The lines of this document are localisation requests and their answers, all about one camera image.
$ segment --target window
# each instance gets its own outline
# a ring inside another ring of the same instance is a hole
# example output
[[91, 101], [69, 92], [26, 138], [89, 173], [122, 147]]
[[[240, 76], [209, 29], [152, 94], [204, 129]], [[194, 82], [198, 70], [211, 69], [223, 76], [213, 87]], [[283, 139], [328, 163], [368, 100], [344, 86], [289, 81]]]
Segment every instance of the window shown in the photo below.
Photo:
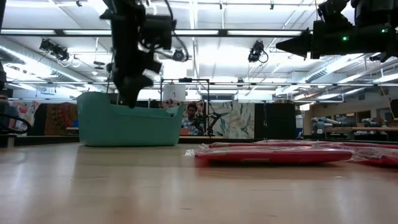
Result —
[[358, 122], [361, 123], [362, 119], [371, 118], [371, 111], [358, 112], [357, 115], [358, 115]]
[[345, 124], [356, 124], [356, 113], [339, 114], [335, 116], [336, 121]]
[[377, 116], [381, 117], [385, 121], [392, 121], [392, 113], [390, 108], [381, 108], [377, 110]]

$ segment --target ceiling-mounted camera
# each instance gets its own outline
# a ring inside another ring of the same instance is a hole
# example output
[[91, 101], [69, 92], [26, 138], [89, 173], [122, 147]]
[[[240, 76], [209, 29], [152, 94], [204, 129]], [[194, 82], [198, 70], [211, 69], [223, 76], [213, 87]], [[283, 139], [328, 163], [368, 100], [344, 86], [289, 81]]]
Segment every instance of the ceiling-mounted camera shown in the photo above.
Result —
[[182, 62], [185, 59], [185, 54], [182, 49], [175, 49], [172, 58], [175, 61]]
[[[260, 60], [260, 58], [263, 55], [267, 55], [266, 61]], [[253, 47], [250, 49], [248, 60], [249, 62], [261, 62], [261, 63], [266, 63], [268, 61], [268, 54], [264, 50], [264, 44], [262, 43], [262, 40], [257, 40], [254, 43]]]
[[52, 43], [49, 39], [43, 39], [39, 49], [43, 50], [44, 52], [49, 52], [50, 55], [55, 56], [57, 60], [61, 62], [66, 62], [69, 60], [68, 49], [66, 47], [61, 47], [58, 44]]
[[238, 83], [244, 83], [243, 78], [238, 79]]

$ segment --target black wall panel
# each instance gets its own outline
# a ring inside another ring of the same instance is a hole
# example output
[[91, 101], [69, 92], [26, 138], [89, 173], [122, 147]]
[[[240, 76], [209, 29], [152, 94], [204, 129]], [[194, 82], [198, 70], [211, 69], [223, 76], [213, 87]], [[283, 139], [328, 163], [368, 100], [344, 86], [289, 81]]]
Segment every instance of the black wall panel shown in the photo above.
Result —
[[266, 138], [295, 139], [296, 119], [295, 108], [290, 103], [267, 103], [266, 107]]
[[256, 103], [254, 105], [254, 138], [264, 139], [265, 134], [265, 105], [264, 103]]

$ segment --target cable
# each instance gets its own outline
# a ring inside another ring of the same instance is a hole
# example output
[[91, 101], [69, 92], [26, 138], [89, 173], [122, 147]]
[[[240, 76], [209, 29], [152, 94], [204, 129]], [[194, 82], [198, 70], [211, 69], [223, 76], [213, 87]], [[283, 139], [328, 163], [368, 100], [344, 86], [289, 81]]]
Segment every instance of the cable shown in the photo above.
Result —
[[60, 65], [61, 65], [62, 67], [64, 67], [64, 68], [67, 68], [69, 65], [71, 65], [71, 64], [72, 64], [72, 61], [69, 62], [69, 64], [64, 65], [64, 64], [61, 63], [61, 61], [57, 60], [58, 64], [60, 64]]
[[47, 54], [49, 54], [49, 51], [47, 51], [47, 52], [45, 53], [45, 55], [43, 55], [36, 63], [41, 62], [41, 61], [43, 60], [43, 58], [45, 58], [45, 56], [47, 56]]
[[[166, 3], [167, 9], [168, 9], [169, 14], [170, 14], [171, 23], [173, 23], [173, 21], [174, 21], [173, 10], [172, 10], [172, 8], [171, 8], [171, 6], [170, 6], [169, 1], [168, 1], [168, 0], [164, 0], [164, 1], [165, 1], [165, 3]], [[182, 48], [184, 49], [184, 52], [185, 52], [185, 60], [182, 60], [181, 62], [186, 62], [186, 61], [188, 61], [188, 60], [189, 60], [189, 53], [188, 53], [187, 46], [184, 44], [184, 42], [181, 40], [181, 38], [175, 33], [175, 30], [173, 30], [172, 32], [173, 32], [173, 34], [174, 34], [174, 37], [177, 39], [177, 41], [182, 45]], [[153, 46], [150, 46], [150, 47], [148, 47], [148, 46], [146, 46], [146, 44], [144, 44], [144, 40], [140, 40], [139, 43], [140, 43], [143, 47], [145, 47], [146, 49], [148, 49], [148, 50], [153, 50], [153, 51], [154, 51], [155, 53], [157, 53], [157, 54], [161, 54], [161, 55], [163, 55], [164, 57], [167, 57], [167, 58], [169, 58], [169, 59], [173, 59], [171, 55], [168, 55], [168, 54], [166, 54], [166, 53], [164, 53], [164, 52], [155, 50], [155, 49], [161, 48], [161, 46], [157, 46], [157, 47], [156, 47], [156, 46], [154, 45], [155, 41], [154, 41], [154, 43], [153, 43]]]
[[[111, 58], [112, 67], [113, 67], [113, 60], [114, 60], [114, 51], [112, 51], [112, 58]], [[111, 75], [112, 75], [112, 73], [113, 73], [113, 68], [109, 71], [108, 84], [106, 85], [106, 94], [108, 94], [109, 86], [111, 85]]]
[[268, 56], [267, 52], [265, 52], [265, 51], [263, 50], [263, 51], [262, 51], [262, 54], [267, 56], [267, 60], [266, 60], [265, 62], [262, 62], [262, 61], [259, 59], [259, 62], [261, 62], [261, 63], [267, 63], [268, 60], [269, 60], [269, 56]]
[[318, 20], [318, 3], [317, 3], [317, 0], [315, 0], [315, 14], [317, 15], [317, 20]]
[[22, 122], [22, 123], [24, 123], [26, 125], [26, 129], [25, 130], [18, 131], [18, 130], [15, 130], [15, 129], [8, 128], [3, 123], [0, 123], [0, 133], [1, 134], [25, 134], [25, 133], [28, 133], [30, 131], [30, 129], [32, 129], [32, 126], [30, 125], [30, 123], [27, 120], [25, 120], [25, 119], [22, 119], [22, 118], [17, 117], [17, 116], [10, 116], [10, 115], [4, 114], [4, 113], [0, 113], [0, 116], [5, 116], [5, 117], [7, 117], [9, 119], [14, 119], [16, 121], [20, 121], [20, 122]]

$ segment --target wire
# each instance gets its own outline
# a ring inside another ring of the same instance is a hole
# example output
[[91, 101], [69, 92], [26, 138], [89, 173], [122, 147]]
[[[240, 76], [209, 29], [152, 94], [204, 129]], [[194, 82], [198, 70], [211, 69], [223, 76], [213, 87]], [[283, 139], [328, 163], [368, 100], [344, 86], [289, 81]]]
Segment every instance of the wire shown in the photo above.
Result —
[[317, 0], [315, 0], [315, 14], [317, 15], [317, 20], [318, 20], [318, 3], [317, 3]]
[[41, 61], [43, 60], [43, 58], [45, 58], [45, 56], [47, 56], [47, 54], [49, 54], [49, 53], [50, 53], [50, 52], [47, 51], [47, 52], [45, 53], [45, 55], [43, 55], [36, 63], [41, 62]]
[[108, 94], [109, 86], [111, 85], [111, 75], [113, 74], [113, 60], [114, 60], [114, 51], [112, 51], [112, 58], [111, 58], [112, 69], [109, 71], [108, 84], [106, 85], [106, 94]]
[[[172, 10], [172, 8], [171, 8], [170, 3], [169, 3], [168, 0], [164, 0], [164, 2], [166, 3], [167, 9], [169, 10], [169, 14], [170, 14], [170, 18], [171, 18], [171, 23], [172, 23], [172, 26], [173, 26], [173, 21], [174, 21], [173, 10]], [[173, 34], [174, 34], [174, 37], [177, 39], [177, 41], [182, 45], [182, 49], [184, 49], [184, 52], [185, 52], [185, 60], [182, 60], [181, 62], [186, 62], [186, 61], [188, 61], [188, 60], [189, 60], [189, 53], [188, 53], [187, 46], [184, 44], [184, 42], [181, 40], [181, 38], [175, 33], [175, 30], [173, 30], [172, 32], [173, 32]], [[140, 40], [139, 43], [140, 43], [143, 47], [145, 47], [146, 49], [148, 49], [148, 50], [153, 50], [153, 51], [154, 51], [155, 53], [157, 53], [157, 54], [161, 54], [161, 55], [163, 55], [163, 56], [165, 56], [165, 57], [167, 57], [167, 58], [169, 58], [169, 59], [173, 59], [171, 55], [168, 55], [168, 54], [166, 54], [166, 53], [164, 53], [164, 52], [161, 52], [161, 51], [158, 51], [158, 50], [154, 50], [154, 49], [160, 49], [160, 48], [161, 48], [161, 46], [159, 46], [159, 45], [158, 45], [158, 46], [155, 46], [155, 41], [154, 41], [154, 43], [152, 44], [153, 46], [150, 46], [150, 47], [146, 46], [146, 44], [144, 43], [144, 40]]]
[[69, 64], [67, 64], [67, 65], [64, 65], [63, 63], [61, 63], [61, 61], [59, 61], [59, 60], [57, 60], [57, 62], [58, 62], [58, 64], [60, 64], [62, 67], [64, 67], [64, 68], [66, 68], [66, 67], [68, 67], [69, 65], [71, 65], [72, 64], [72, 62], [69, 62]]
[[267, 52], [263, 51], [262, 54], [267, 56], [267, 60], [266, 60], [265, 62], [262, 62], [262, 61], [259, 59], [259, 62], [261, 62], [261, 63], [267, 63], [268, 60], [269, 60], [269, 56], [268, 56]]

